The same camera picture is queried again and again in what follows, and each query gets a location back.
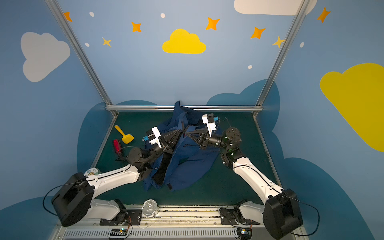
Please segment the left green circuit board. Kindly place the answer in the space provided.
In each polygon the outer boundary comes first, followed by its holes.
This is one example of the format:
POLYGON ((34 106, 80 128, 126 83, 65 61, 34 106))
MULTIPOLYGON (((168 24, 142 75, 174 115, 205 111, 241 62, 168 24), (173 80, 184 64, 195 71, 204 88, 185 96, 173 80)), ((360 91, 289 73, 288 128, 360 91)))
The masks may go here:
POLYGON ((128 236, 128 229, 111 229, 109 240, 124 240, 128 236))

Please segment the red bottle with black cap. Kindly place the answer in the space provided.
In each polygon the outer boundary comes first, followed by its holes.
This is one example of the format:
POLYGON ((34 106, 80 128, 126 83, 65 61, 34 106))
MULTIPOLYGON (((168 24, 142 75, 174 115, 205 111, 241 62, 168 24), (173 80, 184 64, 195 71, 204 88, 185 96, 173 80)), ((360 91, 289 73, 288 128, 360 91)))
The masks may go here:
POLYGON ((119 158, 122 158, 124 156, 123 154, 123 148, 122 148, 122 145, 120 143, 120 140, 118 139, 115 139, 113 140, 113 147, 114 147, 114 151, 116 153, 116 155, 119 157, 119 158))

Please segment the right green circuit board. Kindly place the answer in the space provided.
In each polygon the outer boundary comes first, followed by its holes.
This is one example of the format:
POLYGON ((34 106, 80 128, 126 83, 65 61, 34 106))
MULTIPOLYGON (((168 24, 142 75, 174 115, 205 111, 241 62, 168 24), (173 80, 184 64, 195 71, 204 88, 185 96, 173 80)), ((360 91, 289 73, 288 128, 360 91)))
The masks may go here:
POLYGON ((236 229, 237 240, 250 240, 252 238, 252 230, 245 228, 236 229))

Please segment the left aluminium frame post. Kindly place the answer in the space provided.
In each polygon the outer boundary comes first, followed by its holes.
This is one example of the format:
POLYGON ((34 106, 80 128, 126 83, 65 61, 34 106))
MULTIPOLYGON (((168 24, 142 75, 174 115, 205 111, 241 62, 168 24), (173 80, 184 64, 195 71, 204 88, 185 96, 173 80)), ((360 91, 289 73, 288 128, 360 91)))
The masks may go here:
POLYGON ((60 4, 58 1, 52 1, 52 0, 45 0, 47 6, 49 7, 51 13, 55 17, 56 21, 58 22, 60 28, 62 29, 63 33, 69 40, 72 48, 74 49, 74 52, 78 56, 80 62, 82 63, 83 67, 85 68, 87 74, 89 75, 91 81, 93 82, 94 86, 96 87, 98 93, 100 94, 102 100, 106 104, 106 107, 109 105, 112 105, 112 101, 107 94, 106 89, 104 88, 100 78, 98 77, 95 69, 93 68, 90 60, 88 59, 80 41, 78 40, 76 34, 74 33, 69 21, 66 19, 64 12, 62 11, 62 8, 60 7, 60 4))

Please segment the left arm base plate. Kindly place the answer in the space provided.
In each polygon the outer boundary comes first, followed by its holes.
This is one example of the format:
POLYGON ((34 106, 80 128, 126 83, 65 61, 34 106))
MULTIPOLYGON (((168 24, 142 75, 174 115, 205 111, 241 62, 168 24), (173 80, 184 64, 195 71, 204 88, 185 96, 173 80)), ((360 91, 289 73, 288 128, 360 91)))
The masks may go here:
POLYGON ((139 226, 142 210, 122 210, 112 220, 101 219, 100 226, 139 226))

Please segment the green circuit board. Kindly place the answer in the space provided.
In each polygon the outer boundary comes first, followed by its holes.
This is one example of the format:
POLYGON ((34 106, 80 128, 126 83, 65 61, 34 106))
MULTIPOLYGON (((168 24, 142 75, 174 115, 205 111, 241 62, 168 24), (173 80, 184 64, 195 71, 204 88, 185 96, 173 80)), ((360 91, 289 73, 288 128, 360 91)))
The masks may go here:
POLYGON ((124 240, 128 236, 128 229, 111 229, 109 240, 124 240))
POLYGON ((252 230, 245 228, 236 229, 237 240, 250 240, 252 238, 252 230))

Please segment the right aluminium frame post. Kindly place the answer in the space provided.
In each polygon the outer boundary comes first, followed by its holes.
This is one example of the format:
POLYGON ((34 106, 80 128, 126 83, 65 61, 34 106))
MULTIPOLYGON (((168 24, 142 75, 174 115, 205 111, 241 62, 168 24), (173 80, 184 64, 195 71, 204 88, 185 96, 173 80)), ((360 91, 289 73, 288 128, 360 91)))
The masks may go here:
POLYGON ((286 39, 283 42, 283 46, 280 47, 278 56, 276 58, 276 61, 273 65, 273 68, 269 74, 269 77, 267 78, 266 83, 264 84, 264 87, 262 88, 262 91, 258 97, 256 107, 259 108, 259 110, 253 111, 253 119, 257 120, 257 115, 259 112, 263 110, 264 102, 268 96, 268 93, 270 92, 272 85, 278 76, 278 73, 280 71, 280 68, 282 67, 284 60, 290 50, 290 47, 306 17, 307 9, 309 9, 311 1, 310 0, 304 0, 299 5, 298 11, 293 19, 293 22, 288 30, 288 33, 286 35, 286 39))

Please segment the yellow plastic scoop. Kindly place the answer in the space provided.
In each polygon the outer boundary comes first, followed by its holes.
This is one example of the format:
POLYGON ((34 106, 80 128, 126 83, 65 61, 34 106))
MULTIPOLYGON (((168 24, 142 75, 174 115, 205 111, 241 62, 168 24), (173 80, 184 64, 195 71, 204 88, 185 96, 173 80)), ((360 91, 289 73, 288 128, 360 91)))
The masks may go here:
POLYGON ((129 144, 134 140, 134 137, 131 134, 125 134, 118 125, 115 125, 114 128, 122 135, 122 141, 125 144, 129 144))

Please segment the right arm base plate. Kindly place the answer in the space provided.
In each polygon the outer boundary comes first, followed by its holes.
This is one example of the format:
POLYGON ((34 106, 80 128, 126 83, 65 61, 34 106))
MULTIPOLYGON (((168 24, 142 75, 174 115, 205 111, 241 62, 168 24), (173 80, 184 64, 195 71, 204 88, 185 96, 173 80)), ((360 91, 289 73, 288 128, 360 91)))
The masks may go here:
POLYGON ((227 209, 227 208, 219 208, 220 220, 222 225, 244 225, 250 226, 254 222, 252 220, 246 220, 242 215, 238 208, 235 209, 227 209))

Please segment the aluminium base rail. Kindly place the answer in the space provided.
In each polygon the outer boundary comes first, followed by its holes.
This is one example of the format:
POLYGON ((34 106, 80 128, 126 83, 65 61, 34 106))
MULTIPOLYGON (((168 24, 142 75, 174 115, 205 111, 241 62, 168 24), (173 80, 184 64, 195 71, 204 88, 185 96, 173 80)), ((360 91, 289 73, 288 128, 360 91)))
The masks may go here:
MULTIPOLYGON (((100 226, 99 219, 82 220, 71 227, 57 223, 51 240, 109 240, 111 229, 128 229, 124 240, 236 240, 237 228, 252 230, 251 240, 271 240, 266 228, 258 223, 250 226, 222 225, 220 205, 160 205, 155 218, 142 214, 139 226, 100 226)), ((140 205, 128 205, 127 210, 142 210, 140 205)))

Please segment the navy blue jacket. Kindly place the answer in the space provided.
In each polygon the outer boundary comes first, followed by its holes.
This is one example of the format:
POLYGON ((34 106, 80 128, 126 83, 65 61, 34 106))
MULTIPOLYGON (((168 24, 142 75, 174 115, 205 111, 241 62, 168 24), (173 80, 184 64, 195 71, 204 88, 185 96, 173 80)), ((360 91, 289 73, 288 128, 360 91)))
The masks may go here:
MULTIPOLYGON (((162 124, 157 125, 161 134, 179 129, 193 131, 206 125, 202 121, 202 112, 195 111, 176 102, 173 115, 162 124)), ((173 153, 163 153, 152 164, 151 174, 143 180, 144 190, 168 187, 170 191, 185 189, 201 179, 213 166, 219 155, 219 148, 200 149, 185 133, 173 147, 173 153)))

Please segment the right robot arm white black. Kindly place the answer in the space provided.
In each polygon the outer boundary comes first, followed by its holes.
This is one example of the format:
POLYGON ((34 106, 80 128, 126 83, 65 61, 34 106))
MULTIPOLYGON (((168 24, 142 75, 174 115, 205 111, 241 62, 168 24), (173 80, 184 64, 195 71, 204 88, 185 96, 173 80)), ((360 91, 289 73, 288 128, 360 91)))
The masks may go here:
POLYGON ((218 135, 204 128, 187 132, 186 136, 201 149, 223 149, 221 158, 224 165, 239 175, 259 196, 262 205, 245 202, 239 206, 244 219, 262 224, 276 240, 293 235, 294 230, 303 225, 302 202, 297 194, 291 189, 284 190, 252 164, 240 149, 242 139, 238 129, 229 127, 222 135, 218 135))

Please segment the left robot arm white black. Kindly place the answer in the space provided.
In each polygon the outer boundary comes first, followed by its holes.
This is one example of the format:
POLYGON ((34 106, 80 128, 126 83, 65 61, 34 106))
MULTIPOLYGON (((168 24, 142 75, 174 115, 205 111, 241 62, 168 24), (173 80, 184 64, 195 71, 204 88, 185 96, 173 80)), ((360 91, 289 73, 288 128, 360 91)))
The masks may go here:
POLYGON ((98 175, 76 173, 60 186, 51 203, 63 227, 72 226, 83 219, 99 219, 104 225, 129 224, 128 211, 120 200, 104 201, 97 197, 149 177, 155 170, 155 160, 174 152, 182 131, 172 130, 161 134, 154 127, 147 134, 152 147, 132 148, 127 156, 127 166, 98 175))

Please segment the clear glass jar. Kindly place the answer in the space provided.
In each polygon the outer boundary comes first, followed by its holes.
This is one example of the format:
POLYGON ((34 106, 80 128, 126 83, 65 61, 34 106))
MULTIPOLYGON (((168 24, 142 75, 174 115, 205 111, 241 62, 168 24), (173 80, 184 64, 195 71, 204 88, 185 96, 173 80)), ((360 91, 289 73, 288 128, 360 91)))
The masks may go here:
POLYGON ((159 213, 159 206, 155 200, 146 200, 142 207, 142 214, 146 218, 155 218, 159 213))

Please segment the aluminium frame post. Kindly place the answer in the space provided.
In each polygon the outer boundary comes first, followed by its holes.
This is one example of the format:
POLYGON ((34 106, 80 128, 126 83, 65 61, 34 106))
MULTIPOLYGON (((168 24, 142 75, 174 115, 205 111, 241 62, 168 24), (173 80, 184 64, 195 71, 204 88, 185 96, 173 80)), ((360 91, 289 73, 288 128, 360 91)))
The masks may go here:
POLYGON ((60 4, 58 1, 52 1, 52 0, 45 0, 47 6, 49 7, 51 13, 55 17, 56 21, 58 22, 60 28, 62 29, 63 33, 69 40, 72 48, 74 49, 74 52, 78 56, 80 62, 82 63, 83 67, 85 68, 87 74, 89 75, 91 81, 93 82, 94 86, 96 87, 98 93, 100 94, 102 100, 106 104, 106 107, 109 105, 112 105, 112 101, 107 94, 106 89, 104 88, 100 78, 98 77, 95 69, 93 68, 90 60, 88 59, 80 41, 78 40, 76 34, 74 33, 69 21, 66 19, 64 12, 62 11, 62 8, 60 7, 60 4))
POLYGON ((262 88, 262 91, 258 97, 256 107, 259 108, 259 110, 253 111, 253 119, 257 120, 257 115, 259 112, 263 110, 264 102, 268 96, 268 93, 270 92, 272 85, 278 76, 278 73, 280 71, 280 68, 282 67, 284 60, 290 50, 290 47, 306 17, 307 9, 309 9, 311 1, 310 0, 304 0, 299 5, 298 11, 293 19, 293 22, 288 30, 288 33, 286 35, 286 39, 283 42, 283 46, 280 47, 278 56, 276 58, 276 61, 273 65, 273 68, 269 74, 269 77, 267 78, 266 83, 264 84, 264 87, 262 88))

